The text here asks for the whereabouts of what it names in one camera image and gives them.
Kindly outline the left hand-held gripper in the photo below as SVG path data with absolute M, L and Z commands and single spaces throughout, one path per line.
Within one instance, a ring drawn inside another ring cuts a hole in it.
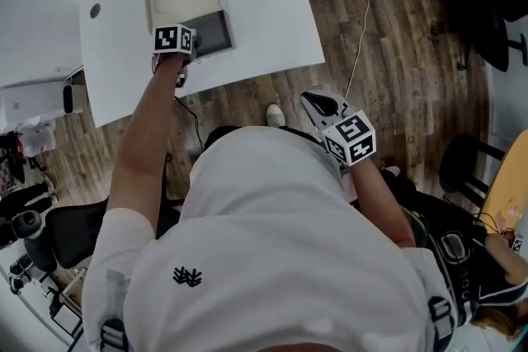
M 173 26 L 157 26 L 153 28 L 153 59 L 152 71 L 156 73 L 158 67 L 171 54 L 182 54 L 184 60 L 177 73 L 175 87 L 184 87 L 187 81 L 187 66 L 197 57 L 197 50 L 201 44 L 201 37 L 197 29 L 176 24 Z

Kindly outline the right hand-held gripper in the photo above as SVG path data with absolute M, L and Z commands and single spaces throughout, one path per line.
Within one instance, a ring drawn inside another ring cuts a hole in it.
M 376 152 L 372 123 L 363 110 L 351 106 L 340 94 L 305 91 L 301 94 L 301 104 L 318 128 L 326 150 L 344 166 L 354 166 Z

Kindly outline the person's right forearm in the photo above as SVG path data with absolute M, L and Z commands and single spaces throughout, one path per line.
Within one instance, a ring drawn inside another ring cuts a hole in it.
M 362 214 L 400 248 L 414 248 L 410 223 L 382 177 L 366 158 L 349 168 Z

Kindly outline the person's left forearm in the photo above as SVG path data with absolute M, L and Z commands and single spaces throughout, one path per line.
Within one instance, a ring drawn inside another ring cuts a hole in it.
M 122 137 L 108 207 L 154 207 L 160 197 L 169 123 L 182 54 L 160 59 Z

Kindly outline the white cardboard box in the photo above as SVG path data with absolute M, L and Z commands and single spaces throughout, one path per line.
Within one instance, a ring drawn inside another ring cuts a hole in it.
M 57 81 L 0 89 L 0 133 L 63 116 L 64 87 Z

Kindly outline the white desk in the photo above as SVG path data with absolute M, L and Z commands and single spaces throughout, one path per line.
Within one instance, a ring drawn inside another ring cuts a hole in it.
M 91 19 L 96 3 L 101 12 Z M 192 63 L 178 96 L 324 60 L 309 0 L 228 4 L 234 48 Z M 153 38 L 145 0 L 82 0 L 80 34 L 95 125 L 130 115 L 152 76 Z

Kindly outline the white waste bin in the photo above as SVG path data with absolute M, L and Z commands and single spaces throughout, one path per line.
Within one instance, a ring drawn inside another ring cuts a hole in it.
M 63 87 L 64 113 L 66 115 L 82 113 L 88 103 L 85 85 L 67 84 Z

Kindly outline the person in white coat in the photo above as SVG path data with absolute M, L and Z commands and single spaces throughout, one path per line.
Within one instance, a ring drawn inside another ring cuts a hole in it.
M 433 352 L 457 313 L 433 253 L 354 209 L 336 162 L 281 129 L 238 129 L 191 172 L 161 237 L 138 209 L 103 218 L 82 293 L 92 352 Z

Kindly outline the black stool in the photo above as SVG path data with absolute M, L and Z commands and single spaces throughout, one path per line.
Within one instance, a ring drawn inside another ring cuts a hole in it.
M 506 154 L 470 134 L 455 136 L 442 156 L 439 182 L 446 193 L 458 192 L 481 209 L 490 187 L 474 175 L 479 153 L 499 162 Z

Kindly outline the black open backpack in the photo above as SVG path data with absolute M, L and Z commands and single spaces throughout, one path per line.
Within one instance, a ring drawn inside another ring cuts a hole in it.
M 493 233 L 487 232 L 481 220 L 421 192 L 404 210 L 412 222 L 417 244 L 430 249 L 436 258 L 461 326 L 470 323 L 481 306 L 507 306 L 528 298 L 528 282 L 509 284 L 505 271 L 486 251 L 486 236 Z M 514 232 L 500 235 L 512 248 Z

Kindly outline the white plastic bag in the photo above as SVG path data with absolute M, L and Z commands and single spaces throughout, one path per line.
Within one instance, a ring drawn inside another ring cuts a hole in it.
M 19 140 L 25 157 L 35 157 L 56 148 L 55 120 L 41 122 L 31 127 L 22 128 Z

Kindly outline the black swivel chair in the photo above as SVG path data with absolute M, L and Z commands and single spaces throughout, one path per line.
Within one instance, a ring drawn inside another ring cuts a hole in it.
M 509 51 L 521 52 L 521 60 L 528 67 L 528 40 L 524 34 L 511 39 L 506 24 L 528 16 L 528 0 L 467 0 L 465 58 L 469 49 L 475 51 L 495 69 L 506 72 Z

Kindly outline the yellow wooden table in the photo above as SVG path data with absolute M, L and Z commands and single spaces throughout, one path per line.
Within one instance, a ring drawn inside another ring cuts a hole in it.
M 479 219 L 488 233 L 514 228 L 528 204 L 528 129 L 502 159 L 483 202 Z

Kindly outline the black mesh office chair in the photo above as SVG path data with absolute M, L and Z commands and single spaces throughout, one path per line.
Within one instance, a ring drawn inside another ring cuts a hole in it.
M 71 269 L 93 254 L 106 207 L 103 200 L 51 209 L 44 217 L 33 210 L 22 212 L 9 221 L 11 233 L 24 241 L 39 270 Z

